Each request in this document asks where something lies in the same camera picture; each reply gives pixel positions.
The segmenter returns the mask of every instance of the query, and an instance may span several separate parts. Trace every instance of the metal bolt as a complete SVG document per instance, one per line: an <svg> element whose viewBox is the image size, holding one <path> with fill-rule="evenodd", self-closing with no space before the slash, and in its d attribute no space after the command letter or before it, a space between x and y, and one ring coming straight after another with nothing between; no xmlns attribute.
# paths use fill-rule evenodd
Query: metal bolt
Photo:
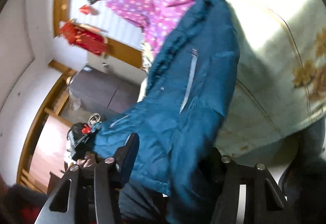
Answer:
<svg viewBox="0 0 326 224"><path fill-rule="evenodd" d="M265 165L263 163L257 163L256 164L256 167L257 167L258 170L264 170L264 169L266 169L266 167L265 167Z"/></svg>
<svg viewBox="0 0 326 224"><path fill-rule="evenodd" d="M221 158L221 162L223 162L223 163L230 163L231 160L230 160L229 157L222 157L222 158Z"/></svg>
<svg viewBox="0 0 326 224"><path fill-rule="evenodd" d="M105 159L104 162L106 164L111 164L111 163L115 162L115 159L114 159L114 157L108 157L108 158Z"/></svg>
<svg viewBox="0 0 326 224"><path fill-rule="evenodd" d="M69 168L69 170L71 170L71 171L76 171L78 169L79 169L79 166L77 164L71 165Z"/></svg>

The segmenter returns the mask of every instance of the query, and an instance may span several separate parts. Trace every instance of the white wall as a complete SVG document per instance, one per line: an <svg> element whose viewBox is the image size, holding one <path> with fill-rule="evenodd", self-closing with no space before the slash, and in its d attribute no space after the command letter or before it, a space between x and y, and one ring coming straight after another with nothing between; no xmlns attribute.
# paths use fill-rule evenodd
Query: white wall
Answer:
<svg viewBox="0 0 326 224"><path fill-rule="evenodd" d="M0 14L0 94L4 83L15 84L22 74L0 112L0 173L7 184L16 182L28 130L61 75L47 66L53 58L52 19L53 0L9 0Z"/></svg>

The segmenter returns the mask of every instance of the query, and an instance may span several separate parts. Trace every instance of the silver zipper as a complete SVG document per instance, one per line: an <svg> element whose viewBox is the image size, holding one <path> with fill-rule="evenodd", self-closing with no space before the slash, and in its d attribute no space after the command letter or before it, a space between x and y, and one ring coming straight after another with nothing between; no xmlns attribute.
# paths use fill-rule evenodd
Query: silver zipper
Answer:
<svg viewBox="0 0 326 224"><path fill-rule="evenodd" d="M192 59L191 59L191 65L190 65L190 71L189 71L187 89L185 90L185 97L184 97L184 99L182 101L179 114L182 112L183 108L185 107L185 105L188 102L188 98L189 98L189 95L190 95L190 90L191 90L192 82L194 81L196 64L197 64L197 58L198 58L197 50L192 49Z"/></svg>
<svg viewBox="0 0 326 224"><path fill-rule="evenodd" d="M114 121L111 125L110 125L110 127L113 127L116 123L118 123L118 122L120 122L121 120L123 120L123 119L125 119L125 118L127 118L129 115L127 114L127 115L125 115L125 116L123 116L123 117L121 117L120 119L118 119L118 120L116 120L116 121Z"/></svg>

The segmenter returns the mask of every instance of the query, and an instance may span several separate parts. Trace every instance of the blue jacket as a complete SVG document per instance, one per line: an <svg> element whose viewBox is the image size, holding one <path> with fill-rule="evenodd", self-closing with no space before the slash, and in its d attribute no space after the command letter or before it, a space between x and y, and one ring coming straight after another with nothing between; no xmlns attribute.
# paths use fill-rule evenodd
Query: blue jacket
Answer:
<svg viewBox="0 0 326 224"><path fill-rule="evenodd" d="M103 123L95 138L94 151L109 157L139 134L131 178L171 197L170 223L198 223L203 210L211 217L216 197L198 163L227 115L238 59L227 3L196 0L157 55L144 100Z"/></svg>

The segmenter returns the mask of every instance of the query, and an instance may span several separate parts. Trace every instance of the red object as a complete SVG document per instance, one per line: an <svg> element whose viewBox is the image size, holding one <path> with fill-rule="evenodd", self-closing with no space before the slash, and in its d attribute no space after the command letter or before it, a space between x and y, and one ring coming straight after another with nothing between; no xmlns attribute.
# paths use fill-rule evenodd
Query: red object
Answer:
<svg viewBox="0 0 326 224"><path fill-rule="evenodd" d="M70 45L77 45L95 55L102 56L108 52L107 38L82 28L71 21L59 29Z"/></svg>
<svg viewBox="0 0 326 224"><path fill-rule="evenodd" d="M84 5L82 6L79 11L82 13L82 14L85 14L85 15L88 15L90 13L94 14L95 13L95 10L89 6L89 5Z"/></svg>
<svg viewBox="0 0 326 224"><path fill-rule="evenodd" d="M82 129L82 133L83 134L88 134L91 132L91 128L87 125L87 124L84 124L84 128Z"/></svg>
<svg viewBox="0 0 326 224"><path fill-rule="evenodd" d="M41 209L39 207L34 207L31 205L27 205L23 209L21 209L20 213L23 219L24 224L34 224Z"/></svg>

